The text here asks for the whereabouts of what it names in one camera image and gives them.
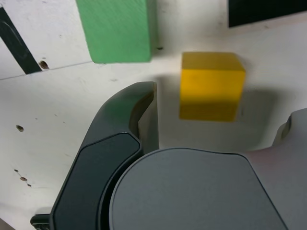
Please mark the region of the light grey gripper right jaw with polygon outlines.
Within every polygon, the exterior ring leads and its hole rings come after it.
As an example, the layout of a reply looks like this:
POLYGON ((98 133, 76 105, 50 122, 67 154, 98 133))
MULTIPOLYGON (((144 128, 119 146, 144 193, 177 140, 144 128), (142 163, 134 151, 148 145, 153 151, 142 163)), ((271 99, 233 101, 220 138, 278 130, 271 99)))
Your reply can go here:
POLYGON ((146 154, 120 177, 112 230, 304 230, 307 111, 274 144, 239 153, 172 148, 146 154))

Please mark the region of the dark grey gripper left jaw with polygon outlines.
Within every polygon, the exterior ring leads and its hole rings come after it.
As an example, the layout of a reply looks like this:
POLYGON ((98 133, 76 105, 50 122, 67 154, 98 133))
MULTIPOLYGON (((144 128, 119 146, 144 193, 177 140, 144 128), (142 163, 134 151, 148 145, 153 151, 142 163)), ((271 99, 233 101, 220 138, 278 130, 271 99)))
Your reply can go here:
POLYGON ((95 115, 50 214, 53 230, 107 230, 110 200, 121 175, 159 149, 157 86, 132 84, 95 115))

